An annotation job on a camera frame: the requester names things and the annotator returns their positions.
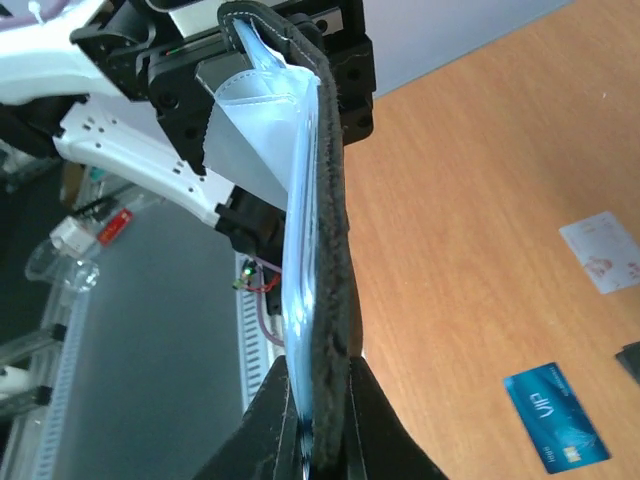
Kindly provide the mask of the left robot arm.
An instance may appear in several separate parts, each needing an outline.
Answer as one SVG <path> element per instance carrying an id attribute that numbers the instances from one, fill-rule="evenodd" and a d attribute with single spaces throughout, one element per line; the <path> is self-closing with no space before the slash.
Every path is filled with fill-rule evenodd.
<path id="1" fill-rule="evenodd" d="M 341 262 L 373 130 L 360 1 L 5 1 L 1 139 L 151 190 L 239 250 Z"/>

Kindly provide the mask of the white floral credit card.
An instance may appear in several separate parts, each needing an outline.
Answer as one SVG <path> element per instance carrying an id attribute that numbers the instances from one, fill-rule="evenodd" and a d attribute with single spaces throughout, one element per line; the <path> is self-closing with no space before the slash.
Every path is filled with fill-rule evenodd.
<path id="1" fill-rule="evenodd" d="M 600 294 L 639 285 L 639 245 L 611 212 L 563 226 L 559 233 Z"/>

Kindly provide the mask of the blue credit card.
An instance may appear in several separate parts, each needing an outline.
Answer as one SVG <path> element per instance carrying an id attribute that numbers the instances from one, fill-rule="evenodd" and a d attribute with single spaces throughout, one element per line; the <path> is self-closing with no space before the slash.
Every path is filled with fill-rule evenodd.
<path id="1" fill-rule="evenodd" d="M 548 474 L 611 458 L 557 363 L 509 376 L 503 385 Z"/>

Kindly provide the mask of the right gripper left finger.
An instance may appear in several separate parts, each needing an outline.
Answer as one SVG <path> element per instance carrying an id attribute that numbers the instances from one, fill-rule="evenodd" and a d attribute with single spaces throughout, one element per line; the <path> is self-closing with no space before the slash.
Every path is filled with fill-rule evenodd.
<path id="1" fill-rule="evenodd" d="M 298 415 L 284 356 L 276 358 L 236 431 L 196 480 L 294 480 L 300 477 Z"/>

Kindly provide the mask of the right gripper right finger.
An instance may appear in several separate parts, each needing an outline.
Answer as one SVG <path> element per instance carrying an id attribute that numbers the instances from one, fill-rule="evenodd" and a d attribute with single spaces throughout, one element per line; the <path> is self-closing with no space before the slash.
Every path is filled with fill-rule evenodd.
<path id="1" fill-rule="evenodd" d="M 362 357 L 351 359 L 345 407 L 344 479 L 430 480 L 446 477 L 404 428 Z"/>

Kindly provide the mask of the black VIP credit card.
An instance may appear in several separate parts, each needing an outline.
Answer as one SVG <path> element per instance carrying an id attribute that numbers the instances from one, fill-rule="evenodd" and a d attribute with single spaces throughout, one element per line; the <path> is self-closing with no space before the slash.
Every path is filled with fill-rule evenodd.
<path id="1" fill-rule="evenodd" d="M 626 372 L 640 383 L 640 342 L 624 345 L 615 358 Z"/>

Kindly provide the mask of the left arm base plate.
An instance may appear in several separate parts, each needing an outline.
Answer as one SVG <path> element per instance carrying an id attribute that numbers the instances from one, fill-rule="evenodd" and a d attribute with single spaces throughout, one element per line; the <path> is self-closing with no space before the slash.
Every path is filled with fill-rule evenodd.
<path id="1" fill-rule="evenodd" d="M 249 280 L 249 288 L 252 291 L 262 293 L 266 301 L 267 313 L 271 316 L 282 314 L 281 299 L 281 273 L 263 265 L 255 260 L 251 260 L 249 266 L 254 273 Z"/>

